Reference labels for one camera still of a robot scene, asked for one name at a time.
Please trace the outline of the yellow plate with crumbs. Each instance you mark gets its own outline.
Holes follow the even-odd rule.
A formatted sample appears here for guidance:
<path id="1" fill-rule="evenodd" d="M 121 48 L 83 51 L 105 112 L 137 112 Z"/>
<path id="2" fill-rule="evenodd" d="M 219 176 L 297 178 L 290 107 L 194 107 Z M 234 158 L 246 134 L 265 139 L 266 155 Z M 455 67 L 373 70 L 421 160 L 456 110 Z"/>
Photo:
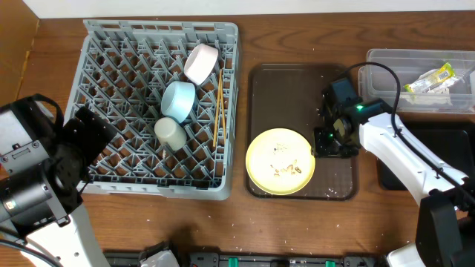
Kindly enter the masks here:
<path id="1" fill-rule="evenodd" d="M 255 137 L 247 148 L 245 163 L 251 181 L 273 195 L 300 191 L 315 171 L 310 143 L 286 128 L 273 128 Z"/>

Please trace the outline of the cream white cup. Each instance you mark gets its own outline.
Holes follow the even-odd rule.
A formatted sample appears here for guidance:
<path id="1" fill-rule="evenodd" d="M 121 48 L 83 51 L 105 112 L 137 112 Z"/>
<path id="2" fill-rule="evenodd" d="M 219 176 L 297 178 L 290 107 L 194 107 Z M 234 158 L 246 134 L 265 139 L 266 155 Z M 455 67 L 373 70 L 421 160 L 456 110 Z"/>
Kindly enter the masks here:
<path id="1" fill-rule="evenodd" d="M 168 144 L 173 151 L 180 150 L 186 144 L 186 132 L 170 117 L 159 119 L 154 132 L 161 144 Z"/>

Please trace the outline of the yellow green snack wrapper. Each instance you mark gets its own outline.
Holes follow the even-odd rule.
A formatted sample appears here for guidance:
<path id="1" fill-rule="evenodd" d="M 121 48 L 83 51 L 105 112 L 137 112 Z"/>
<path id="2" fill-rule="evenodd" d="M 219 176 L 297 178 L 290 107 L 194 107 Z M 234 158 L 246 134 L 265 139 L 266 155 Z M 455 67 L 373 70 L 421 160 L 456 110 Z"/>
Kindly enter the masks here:
<path id="1" fill-rule="evenodd" d="M 451 64 L 445 63 L 439 69 L 430 70 L 421 75 L 415 82 L 405 85 L 404 89 L 410 93 L 427 93 L 454 76 L 455 70 Z"/>

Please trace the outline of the light blue bowl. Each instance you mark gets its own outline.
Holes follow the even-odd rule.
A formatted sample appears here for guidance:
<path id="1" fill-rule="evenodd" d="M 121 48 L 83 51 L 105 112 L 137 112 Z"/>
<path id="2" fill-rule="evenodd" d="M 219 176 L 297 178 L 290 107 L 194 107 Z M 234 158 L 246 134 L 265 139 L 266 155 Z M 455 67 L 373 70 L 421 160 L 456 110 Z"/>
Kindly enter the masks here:
<path id="1" fill-rule="evenodd" d="M 174 81 L 164 91 L 161 112 L 177 123 L 182 123 L 191 112 L 195 97 L 195 86 L 192 83 Z"/>

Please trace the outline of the wooden chopstick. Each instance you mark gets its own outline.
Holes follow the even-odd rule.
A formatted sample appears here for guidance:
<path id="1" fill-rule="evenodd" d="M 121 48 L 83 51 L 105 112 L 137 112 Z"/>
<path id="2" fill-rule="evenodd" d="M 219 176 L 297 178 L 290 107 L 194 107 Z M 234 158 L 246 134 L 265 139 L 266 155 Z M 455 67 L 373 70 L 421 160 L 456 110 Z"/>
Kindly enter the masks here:
<path id="1" fill-rule="evenodd" d="M 224 99 L 223 99 L 223 69 L 220 70 L 220 77 L 218 83 L 218 93 L 220 99 L 220 111 L 222 115 L 221 124 L 223 128 L 223 139 L 226 140 L 226 114 L 224 110 Z"/>
<path id="2" fill-rule="evenodd" d="M 215 108 L 215 117 L 214 117 L 214 135 L 213 135 L 213 147 L 217 145 L 217 133 L 219 129 L 219 115 L 220 115 L 220 105 L 222 100 L 222 86 L 223 86 L 223 70 L 219 72 L 219 79 L 218 79 L 218 90 L 217 90 L 217 101 L 216 101 L 216 108 Z"/>

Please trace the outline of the pink bowl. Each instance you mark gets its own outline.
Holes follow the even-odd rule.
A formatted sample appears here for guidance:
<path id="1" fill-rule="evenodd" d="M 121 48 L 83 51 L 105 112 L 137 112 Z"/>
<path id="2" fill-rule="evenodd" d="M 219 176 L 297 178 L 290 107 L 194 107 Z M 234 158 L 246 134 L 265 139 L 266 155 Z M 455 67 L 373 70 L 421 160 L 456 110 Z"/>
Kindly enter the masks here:
<path id="1" fill-rule="evenodd" d="M 197 45 L 186 60 L 185 75 L 196 85 L 201 85 L 212 72 L 217 58 L 217 48 L 206 44 Z"/>

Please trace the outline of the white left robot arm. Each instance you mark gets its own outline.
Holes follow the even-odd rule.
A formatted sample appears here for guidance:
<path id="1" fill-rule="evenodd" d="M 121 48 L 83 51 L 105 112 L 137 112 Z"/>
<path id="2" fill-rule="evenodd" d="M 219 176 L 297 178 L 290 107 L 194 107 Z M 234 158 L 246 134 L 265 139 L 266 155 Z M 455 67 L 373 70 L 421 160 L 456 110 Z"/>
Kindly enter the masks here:
<path id="1" fill-rule="evenodd" d="M 107 266 L 77 186 L 115 135 L 87 108 L 65 121 L 41 94 L 1 107 L 1 244 L 35 266 Z"/>

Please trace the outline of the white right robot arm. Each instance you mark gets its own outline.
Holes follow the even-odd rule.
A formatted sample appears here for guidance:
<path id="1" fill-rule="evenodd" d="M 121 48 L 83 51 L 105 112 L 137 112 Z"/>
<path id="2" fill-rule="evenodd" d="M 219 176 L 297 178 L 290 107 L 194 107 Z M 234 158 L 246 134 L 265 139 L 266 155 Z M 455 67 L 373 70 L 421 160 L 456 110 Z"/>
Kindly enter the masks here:
<path id="1" fill-rule="evenodd" d="M 365 102 L 349 79 L 322 92 L 322 128 L 314 130 L 316 157 L 374 154 L 419 207 L 416 239 L 390 252 L 388 266 L 474 265 L 474 179 L 440 159 L 381 99 Z"/>

